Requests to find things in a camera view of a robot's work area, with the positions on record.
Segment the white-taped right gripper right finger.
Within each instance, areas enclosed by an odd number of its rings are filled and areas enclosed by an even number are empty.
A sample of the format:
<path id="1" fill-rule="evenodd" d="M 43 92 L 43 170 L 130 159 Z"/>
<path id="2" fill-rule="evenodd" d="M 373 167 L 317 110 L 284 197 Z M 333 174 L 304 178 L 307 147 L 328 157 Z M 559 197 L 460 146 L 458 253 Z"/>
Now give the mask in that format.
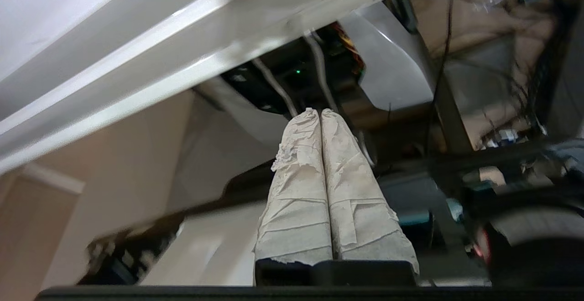
<path id="1" fill-rule="evenodd" d="M 415 249 L 344 118 L 325 109 L 321 128 L 330 226 L 338 258 L 406 261 L 419 274 Z"/>

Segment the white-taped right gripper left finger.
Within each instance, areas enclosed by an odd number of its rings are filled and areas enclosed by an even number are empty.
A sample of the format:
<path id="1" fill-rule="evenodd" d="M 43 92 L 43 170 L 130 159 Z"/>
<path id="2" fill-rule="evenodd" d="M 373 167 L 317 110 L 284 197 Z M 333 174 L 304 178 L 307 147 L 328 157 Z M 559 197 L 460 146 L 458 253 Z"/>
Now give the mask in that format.
<path id="1" fill-rule="evenodd" d="M 317 110 L 288 122 L 275 161 L 266 208 L 259 218 L 256 261 L 315 265 L 333 259 L 323 136 Z"/>

